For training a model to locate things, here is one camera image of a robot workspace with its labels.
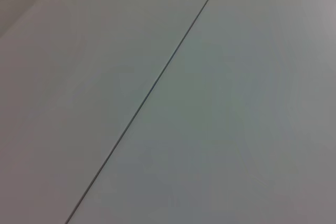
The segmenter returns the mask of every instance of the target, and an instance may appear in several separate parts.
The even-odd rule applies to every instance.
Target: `white surface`
[[[71,224],[335,223],[336,0],[210,0]]]
[[[0,222],[64,223],[206,0],[38,0],[0,39]]]

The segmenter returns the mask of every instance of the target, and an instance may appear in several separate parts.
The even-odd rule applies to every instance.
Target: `white panel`
[[[0,222],[64,223],[206,0],[38,0],[0,39]]]
[[[210,0],[70,223],[335,223],[335,6]]]

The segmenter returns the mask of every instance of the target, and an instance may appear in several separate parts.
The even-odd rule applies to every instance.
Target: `thin dark line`
[[[126,128],[124,129],[124,131],[122,132],[121,136],[119,137],[118,141],[116,142],[116,144],[114,145],[112,151],[110,152],[110,154],[107,156],[107,158],[105,159],[104,163],[102,164],[102,166],[99,168],[99,170],[97,171],[96,175],[94,176],[93,180],[91,181],[91,183],[89,184],[88,188],[85,190],[85,192],[83,193],[82,197],[79,199],[79,201],[77,202],[75,208],[72,210],[70,216],[68,217],[68,219],[66,220],[65,224],[68,224],[69,221],[71,220],[71,218],[74,216],[76,210],[78,209],[78,207],[80,206],[80,204],[82,203],[83,199],[85,198],[86,194],[88,193],[88,191],[90,190],[90,188],[92,187],[93,183],[95,183],[97,177],[99,176],[100,172],[103,170],[105,164],[108,162],[109,158],[111,157],[112,153],[114,152],[115,148],[117,148],[118,144],[120,143],[121,139],[124,137],[126,131],[128,130],[128,128],[130,127],[130,125],[132,124],[133,120],[135,119],[136,115],[138,114],[138,112],[141,110],[142,106],[144,105],[144,103],[146,102],[147,98],[149,97],[149,95],[151,94],[151,92],[153,91],[155,85],[157,84],[157,82],[159,81],[159,79],[161,78],[163,72],[166,70],[166,68],[168,67],[169,63],[172,61],[173,57],[175,56],[176,52],[178,51],[178,49],[180,48],[181,44],[183,43],[185,37],[188,35],[189,31],[191,30],[191,28],[193,27],[193,25],[195,24],[195,22],[197,21],[198,17],[200,16],[201,12],[203,11],[204,7],[206,6],[206,4],[209,2],[209,0],[206,0],[204,5],[202,6],[201,10],[198,12],[196,18],[194,19],[194,21],[191,23],[190,27],[188,28],[187,32],[185,33],[185,35],[183,36],[183,38],[181,39],[180,43],[178,44],[177,48],[175,49],[175,51],[173,52],[173,54],[171,55],[170,59],[168,60],[167,64],[164,66],[163,70],[161,71],[160,75],[158,76],[158,78],[156,79],[156,81],[154,82],[152,88],[149,90],[148,94],[146,95],[146,97],[143,99],[142,103],[140,104],[139,108],[137,109],[136,113],[134,114],[134,116],[132,117],[132,119],[130,120],[130,122],[128,123],[128,125],[126,126]]]

